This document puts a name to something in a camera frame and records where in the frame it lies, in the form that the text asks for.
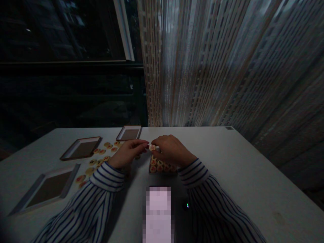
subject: phone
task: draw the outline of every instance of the phone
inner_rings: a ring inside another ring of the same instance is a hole
[[[147,187],[143,207],[143,243],[174,243],[174,239],[171,187]]]

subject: striped shirt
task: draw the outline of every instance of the striped shirt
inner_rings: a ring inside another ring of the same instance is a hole
[[[178,172],[188,191],[196,242],[266,242],[199,159]],[[101,242],[124,177],[105,162],[32,242]]]

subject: finger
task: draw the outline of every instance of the finger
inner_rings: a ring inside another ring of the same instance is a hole
[[[165,155],[161,154],[160,152],[156,151],[156,150],[152,150],[152,154],[155,158],[157,158],[158,160],[165,160]]]
[[[155,146],[159,146],[159,143],[161,142],[161,137],[162,137],[162,136],[160,136],[160,137],[154,139],[154,140],[151,142],[151,144],[153,144],[153,145],[155,145]]]
[[[137,154],[141,153],[146,148],[146,146],[147,146],[146,143],[142,143],[142,144],[138,145],[136,148],[133,148],[131,151],[134,155],[137,155]]]
[[[149,144],[148,141],[142,140],[142,139],[134,139],[134,140],[129,140],[130,146],[135,147],[136,145],[139,145],[141,143],[146,143]]]

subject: curtain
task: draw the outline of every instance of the curtain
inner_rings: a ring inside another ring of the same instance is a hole
[[[233,126],[295,183],[324,186],[324,1],[137,5],[149,126]]]

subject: table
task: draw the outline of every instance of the table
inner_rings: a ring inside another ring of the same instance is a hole
[[[91,159],[60,161],[59,157],[78,138],[101,136],[100,147],[114,142],[120,128],[55,129],[0,163],[1,220],[17,242],[29,242],[45,222],[59,213],[77,191],[73,184],[64,200],[15,217],[7,217],[43,172],[81,163],[83,174]],[[143,128],[140,138],[152,141],[173,134],[197,157],[237,204],[247,212],[268,242],[322,242],[324,212],[273,166],[236,130],[225,127]],[[132,167],[111,220],[109,242],[142,241],[142,205],[146,186],[170,185],[173,195],[185,196],[178,177],[148,174],[150,153]]]

